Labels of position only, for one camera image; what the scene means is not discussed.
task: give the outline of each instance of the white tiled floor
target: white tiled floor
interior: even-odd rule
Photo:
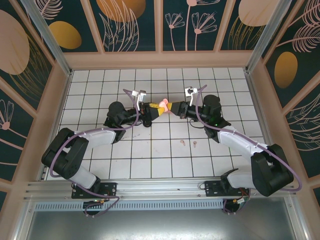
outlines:
[[[185,101],[184,87],[207,85],[202,98],[220,97],[223,117],[240,132],[263,142],[242,68],[77,70],[73,74],[61,128],[101,127],[108,107],[133,107],[123,89],[145,90],[147,101]],[[122,140],[88,150],[82,165],[101,179],[210,177],[248,164],[237,152],[208,139],[199,122],[164,113],[152,127],[134,126]]]

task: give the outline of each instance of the small pink object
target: small pink object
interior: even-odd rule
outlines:
[[[169,103],[168,99],[165,98],[159,103],[159,107],[164,108],[164,112],[168,112],[169,111],[169,109],[167,107],[168,103]]]

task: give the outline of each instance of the decorative wallpaper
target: decorative wallpaper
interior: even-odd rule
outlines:
[[[295,4],[297,3],[297,0],[292,0],[291,4],[290,4],[290,7],[288,8],[288,10],[285,12],[285,15],[284,17],[282,18],[282,21],[280,22],[277,30],[275,31],[275,33],[273,34],[272,38],[270,39],[270,42],[269,44],[266,46],[263,54],[262,54],[262,58],[264,59],[267,52],[269,51],[271,45],[274,43],[274,40],[276,38],[276,36],[279,34],[281,28],[283,27],[285,21],[287,20],[289,14],[291,13],[292,9],[294,8]]]
[[[266,68],[284,107],[320,70],[320,2],[306,0]]]
[[[33,120],[0,90],[0,179],[12,180]]]
[[[52,65],[9,1],[0,3],[0,77],[34,109]]]
[[[320,84],[286,119],[308,177],[320,175]]]
[[[253,50],[279,0],[236,0],[221,50]]]
[[[34,3],[64,53],[98,51],[80,0],[34,0]]]
[[[7,196],[7,193],[5,191],[0,191],[0,213],[1,213],[2,206],[4,205],[6,196]]]
[[[106,52],[156,50],[153,0],[90,0]]]
[[[163,51],[212,51],[225,0],[164,0]]]

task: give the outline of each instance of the enclosure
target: enclosure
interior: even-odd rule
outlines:
[[[318,239],[319,23],[319,0],[3,0],[1,239]],[[199,105],[215,95],[240,133],[280,145],[300,191],[253,189],[224,214],[228,197],[201,186],[250,162],[172,111],[85,152],[81,166],[117,184],[101,218],[41,162],[61,129],[103,128],[112,102],[133,109],[123,89],[160,104],[204,85]]]

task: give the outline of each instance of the metal base plate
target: metal base plate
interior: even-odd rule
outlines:
[[[97,194],[106,195],[106,196],[115,196],[117,193],[117,183],[116,182],[102,182],[100,184],[99,191]],[[100,197],[91,195],[86,191],[83,191],[76,185],[72,186],[72,199],[100,199]]]
[[[221,186],[220,180],[204,182],[205,195],[207,197],[241,197],[242,192],[239,188],[230,189],[227,193]]]

